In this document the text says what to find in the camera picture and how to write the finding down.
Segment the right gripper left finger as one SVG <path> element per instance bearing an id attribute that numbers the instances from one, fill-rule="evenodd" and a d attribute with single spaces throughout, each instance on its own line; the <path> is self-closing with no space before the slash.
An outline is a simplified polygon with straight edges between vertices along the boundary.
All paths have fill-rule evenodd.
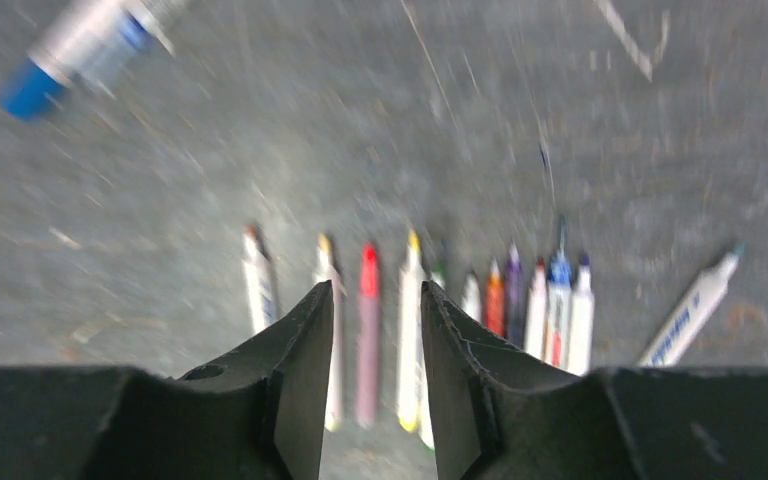
<path id="1" fill-rule="evenodd" d="M 315 479 L 333 288 L 178 379 L 0 366 L 0 479 Z"/>

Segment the blue clear barcode pen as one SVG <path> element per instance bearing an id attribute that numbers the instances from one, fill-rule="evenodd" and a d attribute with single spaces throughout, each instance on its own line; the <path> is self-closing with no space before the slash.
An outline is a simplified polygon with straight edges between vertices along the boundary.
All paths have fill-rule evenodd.
<path id="1" fill-rule="evenodd" d="M 572 270 L 566 255 L 567 222 L 559 217 L 559 243 L 549 265 L 547 282 L 548 306 L 546 315 L 546 361 L 565 369 L 566 343 L 570 326 L 570 299 Z"/>

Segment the red clear pen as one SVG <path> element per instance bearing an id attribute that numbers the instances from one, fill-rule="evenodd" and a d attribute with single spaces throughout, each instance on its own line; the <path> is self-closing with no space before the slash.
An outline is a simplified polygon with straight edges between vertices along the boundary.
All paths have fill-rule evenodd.
<path id="1" fill-rule="evenodd" d="M 505 283 L 499 263 L 493 259 L 485 291 L 485 325 L 494 334 L 505 336 Z"/>

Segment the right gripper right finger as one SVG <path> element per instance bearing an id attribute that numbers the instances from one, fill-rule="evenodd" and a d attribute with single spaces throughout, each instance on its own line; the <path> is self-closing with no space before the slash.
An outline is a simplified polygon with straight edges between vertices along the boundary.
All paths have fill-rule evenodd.
<path id="1" fill-rule="evenodd" d="M 768 479 L 768 368 L 600 368 L 515 348 L 421 290 L 442 479 Z"/>

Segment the brown capped white marker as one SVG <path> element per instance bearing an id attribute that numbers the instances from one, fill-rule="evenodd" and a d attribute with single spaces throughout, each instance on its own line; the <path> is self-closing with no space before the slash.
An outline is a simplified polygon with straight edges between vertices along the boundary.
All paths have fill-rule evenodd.
<path id="1" fill-rule="evenodd" d="M 243 233 L 243 272 L 247 284 L 253 334 L 257 335 L 277 320 L 271 263 L 262 248 L 258 231 L 247 225 Z"/>

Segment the blue capped white marker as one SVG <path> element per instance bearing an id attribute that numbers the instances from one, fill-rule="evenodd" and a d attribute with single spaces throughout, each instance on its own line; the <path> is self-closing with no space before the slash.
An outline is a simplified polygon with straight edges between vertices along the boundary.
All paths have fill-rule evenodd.
<path id="1" fill-rule="evenodd" d="M 130 60 L 158 43 L 172 53 L 166 30 L 188 1 L 74 1 L 46 30 L 7 83 L 0 98 L 10 115 L 30 120 L 45 113 L 75 81 L 110 94 Z"/>

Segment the black capped white marker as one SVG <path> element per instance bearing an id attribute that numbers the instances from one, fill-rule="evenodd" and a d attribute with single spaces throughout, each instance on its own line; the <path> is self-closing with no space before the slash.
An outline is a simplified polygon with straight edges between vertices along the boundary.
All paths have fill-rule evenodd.
<path id="1" fill-rule="evenodd" d="M 729 282 L 744 252 L 739 244 L 716 264 L 700 272 L 668 316 L 637 365 L 644 368 L 676 365 L 689 349 L 729 290 Z"/>

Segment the yellow capped white marker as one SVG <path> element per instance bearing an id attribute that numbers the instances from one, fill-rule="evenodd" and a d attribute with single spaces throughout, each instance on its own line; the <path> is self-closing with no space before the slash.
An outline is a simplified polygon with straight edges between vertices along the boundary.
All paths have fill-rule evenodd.
<path id="1" fill-rule="evenodd" d="M 420 405 L 420 289 L 425 279 L 418 234 L 408 233 L 405 262 L 400 269 L 399 340 L 396 413 L 401 427 L 414 432 Z"/>

